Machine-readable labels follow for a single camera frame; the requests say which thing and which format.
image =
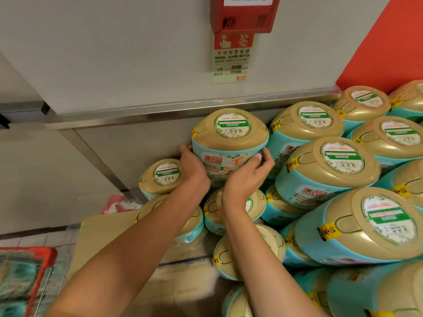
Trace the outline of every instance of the red wall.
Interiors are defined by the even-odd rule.
[[[423,79],[423,0],[391,0],[336,83],[389,93],[415,79]]]

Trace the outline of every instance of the tiled floor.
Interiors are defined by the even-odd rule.
[[[0,247],[55,247],[58,259],[71,257],[77,242],[79,229],[35,234],[21,238],[0,240]]]

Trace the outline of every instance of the red alarm box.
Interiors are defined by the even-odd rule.
[[[270,33],[279,0],[210,0],[214,34]]]

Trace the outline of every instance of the hand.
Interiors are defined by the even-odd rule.
[[[275,166],[275,161],[267,148],[262,155],[256,153],[238,170],[229,175],[222,193],[222,203],[230,206],[245,207],[247,199],[263,184],[270,170]]]
[[[210,188],[210,179],[201,160],[191,151],[192,148],[191,145],[187,147],[185,144],[179,146],[181,151],[180,164],[184,170],[186,180],[198,185],[208,185],[208,190]]]

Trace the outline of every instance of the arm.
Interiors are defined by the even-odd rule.
[[[180,150],[185,181],[89,260],[46,317],[117,317],[132,303],[210,187],[202,162],[186,146]]]
[[[279,262],[245,211],[246,200],[275,165],[266,148],[263,154],[262,166],[262,155],[256,154],[231,174],[222,194],[223,221],[252,306],[259,317],[323,317],[324,313]]]

